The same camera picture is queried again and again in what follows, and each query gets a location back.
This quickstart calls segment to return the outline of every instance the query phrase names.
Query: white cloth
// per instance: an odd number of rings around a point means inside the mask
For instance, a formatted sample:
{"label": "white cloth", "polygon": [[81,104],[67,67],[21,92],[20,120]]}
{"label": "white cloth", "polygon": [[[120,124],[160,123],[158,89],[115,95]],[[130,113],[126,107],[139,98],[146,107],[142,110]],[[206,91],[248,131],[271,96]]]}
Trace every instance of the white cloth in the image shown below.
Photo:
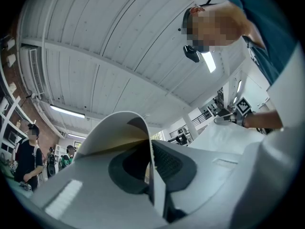
{"label": "white cloth", "polygon": [[261,142],[265,135],[232,122],[211,122],[189,147],[223,153],[243,154],[245,148]]}

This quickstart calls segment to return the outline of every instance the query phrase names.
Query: ceiling light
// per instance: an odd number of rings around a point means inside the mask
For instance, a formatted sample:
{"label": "ceiling light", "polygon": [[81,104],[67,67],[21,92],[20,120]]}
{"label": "ceiling light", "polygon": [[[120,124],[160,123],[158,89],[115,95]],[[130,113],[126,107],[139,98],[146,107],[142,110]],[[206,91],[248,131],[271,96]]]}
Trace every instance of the ceiling light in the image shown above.
{"label": "ceiling light", "polygon": [[242,81],[239,81],[239,83],[238,83],[238,88],[237,88],[237,92],[239,92],[239,90],[240,90],[240,86],[242,85]]}
{"label": "ceiling light", "polygon": [[63,108],[59,108],[59,107],[56,107],[54,105],[50,105],[51,109],[54,109],[58,112],[61,112],[61,113],[64,113],[64,114],[67,114],[67,115],[73,115],[75,117],[79,117],[79,118],[85,118],[85,115],[84,114],[80,114],[80,113],[77,113],[77,112],[73,112],[73,111],[70,111],[70,110],[66,110],[66,109],[63,109]]}
{"label": "ceiling light", "polygon": [[73,137],[78,137],[78,138],[86,139],[85,137],[80,136],[80,135],[73,135],[73,134],[70,134],[70,133],[68,133],[68,135],[73,136]]}
{"label": "ceiling light", "polygon": [[216,69],[216,65],[211,55],[211,52],[202,53],[202,56],[210,70],[210,73],[212,73]]}

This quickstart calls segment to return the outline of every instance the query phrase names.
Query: man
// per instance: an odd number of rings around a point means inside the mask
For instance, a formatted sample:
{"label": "man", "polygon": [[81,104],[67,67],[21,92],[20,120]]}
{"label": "man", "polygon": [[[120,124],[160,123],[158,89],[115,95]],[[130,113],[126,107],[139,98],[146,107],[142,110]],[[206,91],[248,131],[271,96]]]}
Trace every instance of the man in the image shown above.
{"label": "man", "polygon": [[58,171],[60,171],[62,169],[62,166],[61,166],[62,157],[63,157],[63,155],[61,155],[61,158],[59,159],[59,162],[58,162]]}
{"label": "man", "polygon": [[15,172],[14,180],[24,181],[30,184],[32,191],[37,188],[37,175],[42,172],[42,153],[37,145],[39,128],[34,124],[29,124],[28,137],[18,142],[15,160],[18,166]]}
{"label": "man", "polygon": [[[241,36],[272,85],[288,63],[297,39],[289,21],[273,0],[227,0],[187,9],[183,29],[201,52],[226,46]],[[249,114],[247,128],[281,128],[277,111]]]}
{"label": "man", "polygon": [[61,159],[61,168],[64,169],[72,163],[75,149],[72,145],[67,146],[67,153]]}
{"label": "man", "polygon": [[50,178],[52,175],[50,173],[50,170],[55,170],[55,155],[54,155],[54,149],[52,147],[49,148],[49,152],[47,153],[47,174],[48,178]]}

